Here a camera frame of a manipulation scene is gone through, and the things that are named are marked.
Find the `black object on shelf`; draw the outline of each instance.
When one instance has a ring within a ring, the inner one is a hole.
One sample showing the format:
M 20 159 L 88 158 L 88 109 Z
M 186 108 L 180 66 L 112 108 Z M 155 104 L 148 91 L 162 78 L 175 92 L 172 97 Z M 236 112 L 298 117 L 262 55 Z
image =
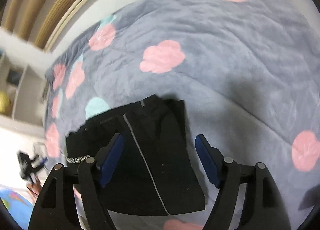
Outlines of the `black object on shelf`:
M 20 83 L 21 77 L 22 77 L 22 73 L 15 70 L 9 70 L 7 83 L 12 84 L 14 86 L 18 86 Z

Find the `blue blanket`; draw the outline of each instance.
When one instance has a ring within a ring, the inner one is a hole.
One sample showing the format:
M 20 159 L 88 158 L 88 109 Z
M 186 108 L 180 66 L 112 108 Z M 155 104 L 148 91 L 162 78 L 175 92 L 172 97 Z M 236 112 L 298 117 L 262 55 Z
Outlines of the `blue blanket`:
M 81 34 L 46 77 L 50 168 L 65 163 L 65 136 L 88 118 L 157 94 L 185 100 L 188 153 L 207 199 L 205 211 L 177 218 L 204 225 L 218 193 L 196 155 L 198 134 L 238 163 L 265 163 L 293 229 L 310 212 L 303 198 L 320 181 L 320 39 L 289 0 L 141 0 Z M 170 217 L 113 218 L 142 229 Z

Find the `cable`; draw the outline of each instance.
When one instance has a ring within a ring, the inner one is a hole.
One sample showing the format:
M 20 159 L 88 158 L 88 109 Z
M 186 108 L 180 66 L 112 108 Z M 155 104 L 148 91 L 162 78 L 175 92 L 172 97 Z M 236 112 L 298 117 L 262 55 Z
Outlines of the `cable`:
M 39 196 L 39 194 L 33 192 L 30 188 L 27 187 L 28 190 L 30 190 L 33 194 L 35 194 L 36 196 Z

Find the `blue gripper pad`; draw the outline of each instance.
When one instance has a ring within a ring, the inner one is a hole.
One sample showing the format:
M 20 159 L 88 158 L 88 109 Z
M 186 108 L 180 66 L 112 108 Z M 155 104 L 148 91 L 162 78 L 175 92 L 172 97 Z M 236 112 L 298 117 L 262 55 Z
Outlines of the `blue gripper pad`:
M 196 151 L 210 183 L 214 184 L 216 188 L 220 188 L 220 183 L 223 180 L 220 176 L 223 155 L 217 148 L 211 147 L 202 134 L 196 137 Z
M 108 156 L 106 157 L 102 167 L 100 168 L 101 187 L 105 187 L 106 184 L 110 182 L 112 175 L 118 164 L 118 161 L 121 157 L 123 149 L 124 149 L 124 137 L 122 135 L 118 135 L 111 150 L 108 153 Z

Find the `shelf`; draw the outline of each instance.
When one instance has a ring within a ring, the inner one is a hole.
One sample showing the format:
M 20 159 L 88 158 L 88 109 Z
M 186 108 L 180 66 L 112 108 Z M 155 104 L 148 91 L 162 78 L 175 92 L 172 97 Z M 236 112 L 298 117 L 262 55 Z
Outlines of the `shelf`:
M 12 65 L 9 59 L 5 55 L 3 55 L 0 61 L 0 90 L 7 93 L 11 104 L 13 104 L 17 93 L 17 86 L 7 82 L 7 77 L 10 70 L 21 72 L 22 69 Z
M 10 116 L 3 114 L 0 114 L 0 127 L 20 135 L 30 137 L 35 141 L 43 141 L 45 138 L 44 128 L 42 126 L 14 121 Z
M 42 93 L 45 80 L 41 79 L 27 66 L 22 74 L 14 100 L 12 118 L 33 125 L 43 126 L 42 117 L 45 112 L 45 103 Z

